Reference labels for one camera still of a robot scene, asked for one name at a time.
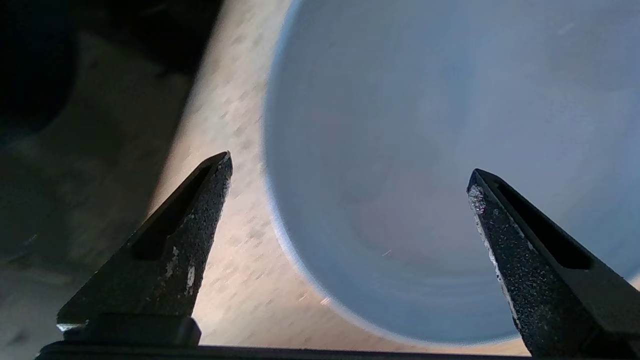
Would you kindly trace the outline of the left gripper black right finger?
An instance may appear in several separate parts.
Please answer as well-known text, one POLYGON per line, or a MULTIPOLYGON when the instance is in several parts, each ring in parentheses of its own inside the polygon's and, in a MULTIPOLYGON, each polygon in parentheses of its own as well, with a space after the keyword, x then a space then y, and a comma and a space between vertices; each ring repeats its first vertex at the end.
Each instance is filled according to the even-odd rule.
POLYGON ((495 174, 476 168, 466 193, 532 357, 639 358, 633 285, 495 174))

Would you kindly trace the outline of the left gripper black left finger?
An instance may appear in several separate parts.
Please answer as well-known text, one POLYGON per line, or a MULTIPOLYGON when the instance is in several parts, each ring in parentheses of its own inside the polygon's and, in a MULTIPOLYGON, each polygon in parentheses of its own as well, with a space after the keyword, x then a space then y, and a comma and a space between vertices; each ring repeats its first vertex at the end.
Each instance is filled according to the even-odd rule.
POLYGON ((192 314, 233 175, 204 159, 57 313, 66 341, 177 344, 192 314))

